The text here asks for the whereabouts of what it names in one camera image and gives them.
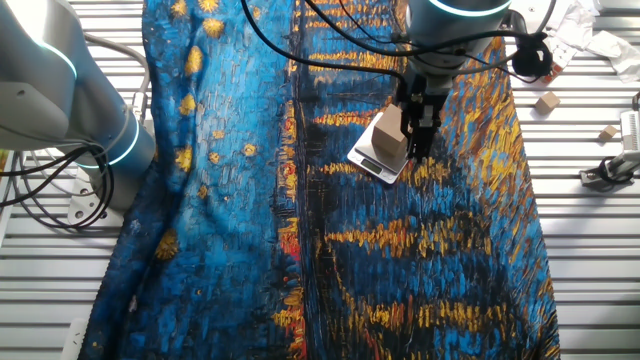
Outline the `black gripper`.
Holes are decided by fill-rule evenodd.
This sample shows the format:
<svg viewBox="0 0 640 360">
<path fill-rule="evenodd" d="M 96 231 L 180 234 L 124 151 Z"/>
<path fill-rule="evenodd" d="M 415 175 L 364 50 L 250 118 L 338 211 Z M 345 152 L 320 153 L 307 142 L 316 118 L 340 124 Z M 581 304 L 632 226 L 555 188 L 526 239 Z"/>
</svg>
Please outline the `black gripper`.
<svg viewBox="0 0 640 360">
<path fill-rule="evenodd" d="M 426 129 L 425 150 L 430 153 L 442 125 L 440 112 L 451 90 L 451 78 L 422 74 L 412 69 L 405 73 L 404 78 L 406 86 L 399 92 L 399 105 L 402 110 L 401 128 L 410 130 L 407 156 L 422 161 Z"/>
</svg>

